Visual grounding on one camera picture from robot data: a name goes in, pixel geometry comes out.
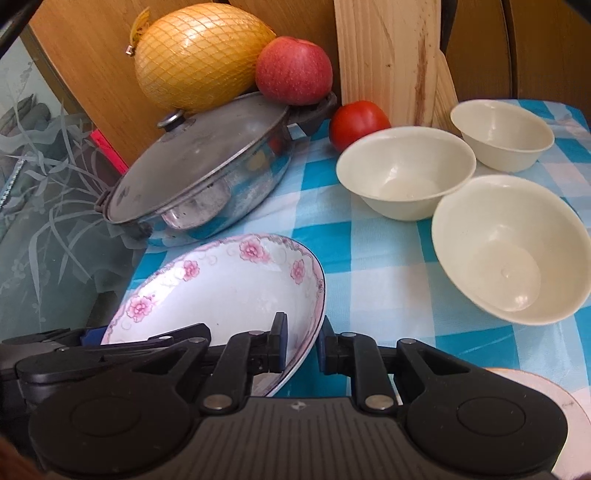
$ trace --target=pink floral plate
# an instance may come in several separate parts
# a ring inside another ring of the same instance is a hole
[[[151,275],[119,308],[102,343],[147,340],[205,323],[212,345],[239,332],[269,330],[286,312],[287,367],[257,375],[253,395],[274,395],[295,373],[318,337],[326,298],[318,259],[279,235],[247,234],[198,247]]]

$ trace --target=glass panel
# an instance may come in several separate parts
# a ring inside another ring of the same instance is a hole
[[[119,174],[91,130],[17,40],[0,60],[0,340],[107,324],[144,252],[94,210]]]

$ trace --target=table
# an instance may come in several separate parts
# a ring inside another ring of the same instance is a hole
[[[517,175],[550,189],[591,228],[591,134],[582,113],[560,103],[508,100],[542,117],[556,144]],[[336,332],[371,335],[379,345],[417,338],[482,367],[519,368],[571,392],[591,417],[591,301],[562,322],[529,327],[499,320],[471,303],[446,277],[431,242],[431,220],[379,216],[336,177],[337,153],[325,122],[298,142],[285,177],[247,217],[215,238],[270,232],[310,248],[326,273],[326,314]],[[479,164],[477,174],[494,173]],[[129,287],[196,244],[175,246],[155,231]],[[345,395],[348,379],[324,377],[313,350],[279,396]]]

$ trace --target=cream bowl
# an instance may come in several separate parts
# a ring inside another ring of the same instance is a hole
[[[388,128],[347,148],[336,165],[343,186],[395,220],[431,217],[444,195],[464,185],[476,157],[460,138],[429,127]]]
[[[469,100],[451,113],[476,158],[495,170],[530,168],[554,144],[552,129],[526,109],[498,100]]]
[[[531,181],[472,179],[439,203],[431,234],[456,287],[503,320],[558,322],[591,292],[591,241],[584,224],[567,203]]]

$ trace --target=red apple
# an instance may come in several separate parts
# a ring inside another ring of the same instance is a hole
[[[270,100],[288,105],[313,105],[332,88],[332,65],[318,45],[278,37],[262,49],[256,61],[255,80]]]

